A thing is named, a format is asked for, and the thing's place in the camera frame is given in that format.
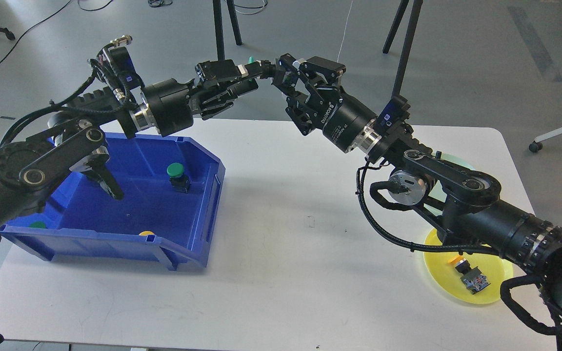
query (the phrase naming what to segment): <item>tripod leg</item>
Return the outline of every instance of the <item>tripod leg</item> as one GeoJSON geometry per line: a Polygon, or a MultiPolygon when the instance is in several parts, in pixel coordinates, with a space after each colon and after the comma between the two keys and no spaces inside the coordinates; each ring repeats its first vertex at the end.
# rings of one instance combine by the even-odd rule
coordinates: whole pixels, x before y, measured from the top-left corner
{"type": "Polygon", "coordinates": [[[413,44],[415,27],[418,25],[418,18],[420,18],[420,8],[422,8],[422,2],[422,0],[413,0],[413,6],[411,7],[411,16],[409,17],[409,26],[406,28],[406,36],[404,36],[402,53],[400,53],[399,68],[396,72],[396,80],[394,80],[394,89],[392,91],[392,96],[400,94],[400,88],[402,87],[402,80],[404,78],[404,71],[406,70],[406,63],[409,61],[411,44],[413,44]]]}
{"type": "Polygon", "coordinates": [[[225,41],[222,37],[221,0],[212,0],[214,4],[214,27],[216,29],[216,52],[218,60],[225,59],[225,41]]]}
{"type": "Polygon", "coordinates": [[[392,47],[392,42],[394,42],[394,37],[396,36],[396,32],[398,27],[400,26],[400,21],[402,20],[402,16],[404,15],[404,11],[406,10],[406,6],[409,4],[409,0],[400,0],[399,9],[396,11],[396,17],[394,17],[394,22],[392,23],[392,27],[390,28],[390,34],[387,34],[387,40],[385,41],[385,45],[383,46],[383,53],[387,54],[390,52],[390,47],[392,47]]]}
{"type": "Polygon", "coordinates": [[[231,26],[234,28],[234,37],[236,37],[236,45],[241,45],[240,27],[238,27],[238,17],[236,16],[236,6],[234,0],[227,0],[227,7],[229,9],[229,18],[231,19],[231,26]]]}

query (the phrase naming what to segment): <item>white cable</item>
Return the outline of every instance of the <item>white cable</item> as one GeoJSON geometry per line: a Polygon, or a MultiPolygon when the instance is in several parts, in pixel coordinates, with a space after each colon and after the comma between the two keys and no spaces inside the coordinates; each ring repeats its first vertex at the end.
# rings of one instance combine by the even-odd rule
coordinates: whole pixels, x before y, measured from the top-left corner
{"type": "Polygon", "coordinates": [[[266,9],[266,6],[268,6],[268,1],[267,1],[267,0],[261,0],[261,2],[263,3],[263,5],[261,5],[261,7],[259,8],[259,10],[255,11],[254,13],[243,13],[243,12],[240,12],[240,11],[237,11],[237,10],[236,10],[236,12],[239,13],[239,14],[245,14],[245,15],[247,15],[247,16],[250,16],[250,15],[252,15],[252,14],[258,14],[258,13],[260,13],[261,11],[265,10],[265,9],[266,9]]]}
{"type": "Polygon", "coordinates": [[[348,18],[350,18],[350,10],[353,9],[353,2],[355,2],[355,0],[350,1],[350,9],[348,9],[348,16],[346,16],[346,24],[344,25],[344,35],[341,38],[340,51],[337,53],[337,62],[340,61],[341,47],[344,45],[344,38],[346,38],[346,27],[348,27],[348,18]]]}

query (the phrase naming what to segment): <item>teal cap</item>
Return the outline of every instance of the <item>teal cap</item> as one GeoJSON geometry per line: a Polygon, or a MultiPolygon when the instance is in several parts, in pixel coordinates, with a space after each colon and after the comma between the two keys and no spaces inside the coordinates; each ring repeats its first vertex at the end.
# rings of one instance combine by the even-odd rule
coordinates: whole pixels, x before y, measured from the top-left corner
{"type": "Polygon", "coordinates": [[[181,177],[183,175],[183,165],[179,162],[172,163],[166,168],[166,173],[170,177],[181,177]]]}

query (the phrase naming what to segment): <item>chair wheel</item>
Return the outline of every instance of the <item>chair wheel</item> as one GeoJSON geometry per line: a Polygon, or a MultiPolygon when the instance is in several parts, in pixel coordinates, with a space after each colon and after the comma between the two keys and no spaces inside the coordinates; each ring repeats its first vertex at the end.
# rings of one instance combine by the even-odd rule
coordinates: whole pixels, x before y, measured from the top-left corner
{"type": "Polygon", "coordinates": [[[6,29],[6,38],[8,38],[8,40],[15,40],[16,39],[14,34],[11,31],[8,31],[7,29],[6,29]]]}
{"type": "Polygon", "coordinates": [[[528,146],[531,153],[537,153],[540,149],[543,149],[543,145],[540,142],[531,142],[528,146]]]}

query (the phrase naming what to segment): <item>white table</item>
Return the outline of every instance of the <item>white table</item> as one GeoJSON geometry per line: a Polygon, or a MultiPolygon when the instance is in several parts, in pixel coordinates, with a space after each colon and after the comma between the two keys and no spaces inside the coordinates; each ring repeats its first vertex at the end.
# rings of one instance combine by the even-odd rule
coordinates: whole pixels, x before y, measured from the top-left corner
{"type": "MultiPolygon", "coordinates": [[[[498,131],[415,129],[426,145],[495,176],[504,200],[531,211],[498,131]]],[[[478,307],[446,295],[421,253],[372,230],[355,196],[360,151],[343,154],[291,122],[197,120],[181,135],[227,167],[207,269],[174,273],[109,258],[42,262],[13,247],[0,270],[6,338],[240,351],[555,349],[552,337],[526,328],[502,302],[478,307]]],[[[430,229],[413,213],[372,211],[410,240],[430,229]]],[[[533,315],[547,314],[534,289],[514,296],[533,315]]]]}

